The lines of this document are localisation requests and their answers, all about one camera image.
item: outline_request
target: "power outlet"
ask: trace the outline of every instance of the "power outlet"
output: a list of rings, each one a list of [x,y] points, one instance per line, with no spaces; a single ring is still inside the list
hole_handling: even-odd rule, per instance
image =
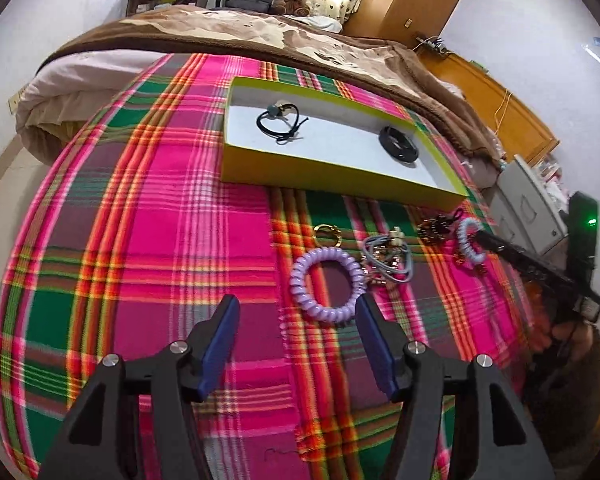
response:
[[[18,90],[16,94],[9,97],[7,104],[9,105],[9,111],[11,112],[11,115],[15,115],[16,110],[18,109],[18,103],[22,98],[22,94],[24,94],[24,91],[27,89],[27,86],[29,86],[29,83],[27,83],[20,90]]]

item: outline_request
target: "plaid bedsheet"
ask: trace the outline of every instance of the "plaid bedsheet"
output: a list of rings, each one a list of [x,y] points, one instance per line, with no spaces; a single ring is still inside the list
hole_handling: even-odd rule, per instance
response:
[[[242,304],[221,387],[194,407],[216,480],[373,479],[399,406],[377,390],[355,324],[305,319],[285,285],[312,228],[336,224],[344,248],[399,225],[414,280],[375,287],[387,319],[445,356],[490,354],[516,387],[529,308],[519,278],[490,257],[478,276],[452,242],[423,246],[432,212],[322,192],[219,181],[222,121],[234,76],[309,86],[408,118],[468,187],[464,209],[491,223],[452,148],[431,124],[342,82],[236,56],[168,55],[101,110],[64,150],[16,240],[0,293],[0,436],[35,478],[63,415],[103,355],[145,356],[187,335],[225,293]],[[312,270],[323,304],[346,281]],[[149,479],[159,478],[150,398],[141,398]],[[453,400],[445,399],[434,477],[445,478]]]

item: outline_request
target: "yellow box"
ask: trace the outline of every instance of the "yellow box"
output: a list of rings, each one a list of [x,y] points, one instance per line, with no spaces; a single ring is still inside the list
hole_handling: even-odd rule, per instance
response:
[[[277,101],[308,116],[292,142],[280,146],[255,118]],[[376,140],[384,126],[410,136],[414,164],[393,160]],[[264,79],[236,77],[224,116],[221,180],[330,191],[453,210],[466,187],[426,134],[413,123],[340,96]]]

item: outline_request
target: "black hair band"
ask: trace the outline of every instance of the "black hair band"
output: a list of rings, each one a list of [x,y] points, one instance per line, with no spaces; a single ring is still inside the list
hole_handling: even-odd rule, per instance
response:
[[[264,126],[264,124],[262,124],[262,120],[264,118],[275,119],[276,117],[282,117],[283,113],[286,110],[293,110],[296,113],[296,121],[294,122],[294,125],[291,127],[291,129],[288,132],[274,132],[273,130],[269,130],[266,126]],[[286,144],[296,136],[296,133],[300,129],[300,126],[302,125],[302,123],[304,123],[305,121],[308,121],[308,120],[309,120],[309,117],[304,118],[301,121],[300,120],[300,111],[298,110],[298,107],[293,103],[287,103],[287,104],[283,104],[280,106],[272,105],[272,106],[267,107],[267,110],[265,112],[261,113],[258,116],[258,118],[256,119],[256,125],[258,126],[258,129],[263,134],[276,139],[277,144]]]
[[[420,155],[416,145],[404,133],[391,126],[384,127],[378,138],[384,150],[399,162],[410,164],[415,162]]]

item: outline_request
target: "drawer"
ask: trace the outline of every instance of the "drawer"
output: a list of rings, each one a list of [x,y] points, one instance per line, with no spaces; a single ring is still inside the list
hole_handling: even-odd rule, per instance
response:
[[[497,187],[535,252],[544,254],[567,235],[544,187],[519,155],[500,174]]]
[[[491,217],[497,224],[496,234],[507,242],[533,251],[534,249],[531,241],[526,236],[525,229],[520,225],[516,213],[512,210],[500,190],[496,188],[488,204]]]

